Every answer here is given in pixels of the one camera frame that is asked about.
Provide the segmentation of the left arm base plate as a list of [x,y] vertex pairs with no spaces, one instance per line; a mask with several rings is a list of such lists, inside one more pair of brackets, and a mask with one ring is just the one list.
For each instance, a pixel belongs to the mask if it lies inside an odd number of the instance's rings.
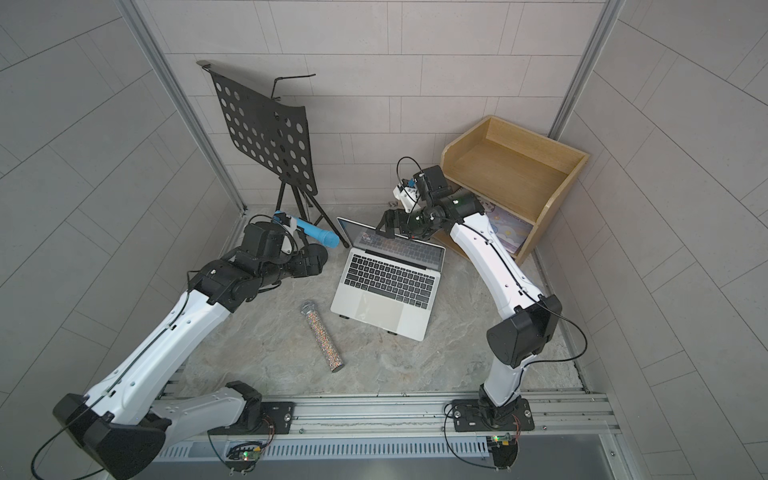
[[286,435],[290,432],[295,404],[293,402],[249,402],[238,420],[231,425],[214,428],[210,435]]

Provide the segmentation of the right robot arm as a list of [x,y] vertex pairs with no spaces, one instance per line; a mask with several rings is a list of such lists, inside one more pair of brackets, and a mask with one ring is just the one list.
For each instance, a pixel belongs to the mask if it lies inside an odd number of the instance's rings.
[[489,415],[506,413],[520,396],[525,369],[539,361],[553,337],[560,301],[544,296],[527,279],[493,231],[479,198],[465,188],[451,189],[439,166],[400,180],[393,195],[401,207],[385,211],[376,227],[379,235],[428,240],[445,233],[489,289],[501,321],[486,333],[494,360],[480,400]]

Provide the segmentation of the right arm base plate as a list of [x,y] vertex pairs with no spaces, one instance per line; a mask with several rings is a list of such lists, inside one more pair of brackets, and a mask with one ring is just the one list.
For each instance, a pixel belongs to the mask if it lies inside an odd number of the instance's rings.
[[523,397],[501,407],[486,400],[455,399],[450,403],[449,416],[456,432],[528,432],[535,429],[531,407]]

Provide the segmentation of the silver laptop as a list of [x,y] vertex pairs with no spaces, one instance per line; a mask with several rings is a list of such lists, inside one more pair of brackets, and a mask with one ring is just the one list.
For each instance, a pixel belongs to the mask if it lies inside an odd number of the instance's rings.
[[330,310],[337,315],[424,339],[446,249],[397,235],[386,238],[363,223],[340,217],[351,250]]

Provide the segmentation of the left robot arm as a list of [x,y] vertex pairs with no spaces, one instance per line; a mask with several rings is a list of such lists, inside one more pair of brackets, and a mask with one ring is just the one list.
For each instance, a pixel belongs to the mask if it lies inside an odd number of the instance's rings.
[[242,243],[194,272],[170,313],[112,373],[56,404],[53,415],[63,432],[113,479],[135,477],[163,449],[202,432],[273,432],[261,394],[242,381],[187,400],[158,396],[242,304],[286,278],[319,275],[339,242],[334,232],[283,212],[248,224]]

